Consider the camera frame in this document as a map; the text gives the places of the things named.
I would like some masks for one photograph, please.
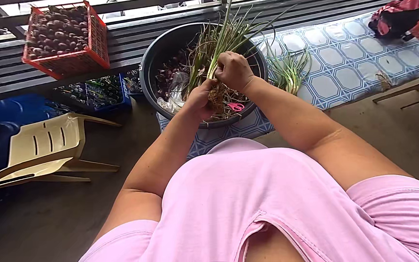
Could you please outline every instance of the beige plastic chair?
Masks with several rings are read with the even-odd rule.
[[[0,170],[0,188],[29,181],[90,181],[55,175],[69,171],[117,171],[119,166],[80,160],[85,145],[84,121],[121,126],[101,118],[67,113],[22,126],[11,137],[9,164]]]

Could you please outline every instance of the concrete floor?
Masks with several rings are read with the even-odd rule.
[[[375,105],[366,98],[328,112],[419,179],[419,104],[400,106],[419,92]],[[122,128],[88,123],[85,160],[120,165],[117,173],[78,173],[91,183],[30,182],[0,189],[0,261],[75,262],[106,219],[116,194],[137,159],[159,135],[154,110],[134,103]],[[269,147],[288,146],[279,134],[259,137]]]

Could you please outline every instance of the scissors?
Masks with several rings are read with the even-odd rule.
[[[230,103],[224,102],[224,103],[227,104],[230,107],[230,109],[236,112],[240,112],[245,108],[242,104],[239,104],[239,103],[233,103],[233,102],[230,102]]]

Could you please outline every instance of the blue patterned mat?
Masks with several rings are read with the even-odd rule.
[[[303,48],[311,54],[311,70],[298,91],[298,97],[326,110],[357,101],[391,86],[419,77],[419,40],[383,44],[373,37],[367,24],[372,13],[315,26],[289,29],[258,36],[254,43],[268,42],[279,57]],[[266,55],[266,44],[260,49]],[[390,85],[381,84],[387,79]],[[156,114],[161,131],[169,120]],[[257,108],[241,121],[217,129],[199,129],[188,158],[206,154],[223,140],[235,137],[253,139],[274,130]]]

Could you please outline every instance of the red basket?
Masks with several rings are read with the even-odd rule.
[[[89,41],[88,46],[85,47],[84,50],[30,60],[28,55],[31,51],[29,47],[25,45],[22,62],[30,64],[58,80],[91,71],[109,69],[106,24],[98,17],[94,9],[90,6],[90,3],[83,1],[55,7],[59,9],[69,9],[79,6],[83,6],[87,9],[89,17]],[[38,22],[38,16],[48,10],[48,7],[32,7],[32,14],[28,21],[26,40],[29,40],[32,36],[32,26]]]

